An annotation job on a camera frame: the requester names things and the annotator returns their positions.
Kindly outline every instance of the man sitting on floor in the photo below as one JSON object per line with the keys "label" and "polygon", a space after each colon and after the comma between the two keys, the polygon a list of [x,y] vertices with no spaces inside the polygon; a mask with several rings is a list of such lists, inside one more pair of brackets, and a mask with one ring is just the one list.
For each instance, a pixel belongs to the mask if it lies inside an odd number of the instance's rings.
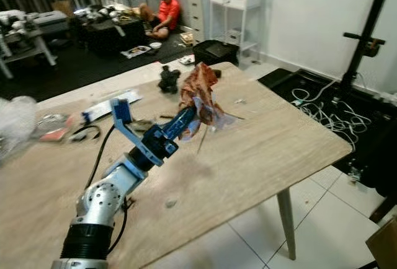
{"label": "man sitting on floor", "polygon": [[141,4],[141,18],[149,22],[153,28],[151,32],[147,31],[146,35],[158,39],[167,38],[170,30],[176,28],[179,12],[180,7],[177,0],[161,0],[157,14],[154,14],[147,4]]}

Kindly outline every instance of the crumpled paper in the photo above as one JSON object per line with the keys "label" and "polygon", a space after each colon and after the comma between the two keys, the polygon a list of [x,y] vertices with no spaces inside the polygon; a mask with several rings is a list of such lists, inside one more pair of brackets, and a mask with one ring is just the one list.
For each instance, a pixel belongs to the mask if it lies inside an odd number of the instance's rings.
{"label": "crumpled paper", "polygon": [[196,107],[197,114],[180,139],[188,140],[200,129],[204,123],[222,129],[235,121],[235,117],[226,114],[217,104],[211,86],[218,82],[213,70],[204,63],[196,65],[190,76],[185,80],[181,89],[179,111],[186,107]]}

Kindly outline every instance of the red shirt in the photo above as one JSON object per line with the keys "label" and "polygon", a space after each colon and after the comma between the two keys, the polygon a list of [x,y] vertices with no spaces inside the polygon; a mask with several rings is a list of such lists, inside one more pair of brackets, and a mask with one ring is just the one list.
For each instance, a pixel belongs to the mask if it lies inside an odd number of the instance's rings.
{"label": "red shirt", "polygon": [[168,25],[169,29],[172,30],[176,28],[180,10],[181,9],[179,7],[179,3],[177,0],[171,0],[169,4],[166,4],[164,1],[161,1],[159,6],[158,17],[161,20],[161,22],[164,22],[165,20],[167,20],[168,16],[172,16],[171,23]]}

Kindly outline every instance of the robotic arm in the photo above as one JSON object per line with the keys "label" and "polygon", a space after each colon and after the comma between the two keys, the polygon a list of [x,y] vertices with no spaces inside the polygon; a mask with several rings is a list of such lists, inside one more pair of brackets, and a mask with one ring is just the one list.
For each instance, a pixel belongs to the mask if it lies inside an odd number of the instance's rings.
{"label": "robotic arm", "polygon": [[178,145],[173,141],[195,116],[195,108],[185,108],[164,126],[153,125],[140,139],[130,129],[130,107],[126,100],[111,101],[115,128],[135,144],[104,173],[98,182],[85,189],[77,202],[77,216],[72,220],[63,243],[61,257],[51,269],[107,269],[106,257],[112,238],[114,216],[125,197],[148,176],[154,166],[173,155]]}

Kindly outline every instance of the white wall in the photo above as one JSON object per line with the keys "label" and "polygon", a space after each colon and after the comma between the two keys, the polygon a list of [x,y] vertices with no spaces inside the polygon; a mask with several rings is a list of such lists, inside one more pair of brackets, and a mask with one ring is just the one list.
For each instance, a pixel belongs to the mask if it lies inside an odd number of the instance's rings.
{"label": "white wall", "polygon": [[[279,60],[341,77],[373,0],[266,0],[261,51]],[[387,41],[359,71],[376,90],[397,90],[397,0],[386,0],[373,36]]]}

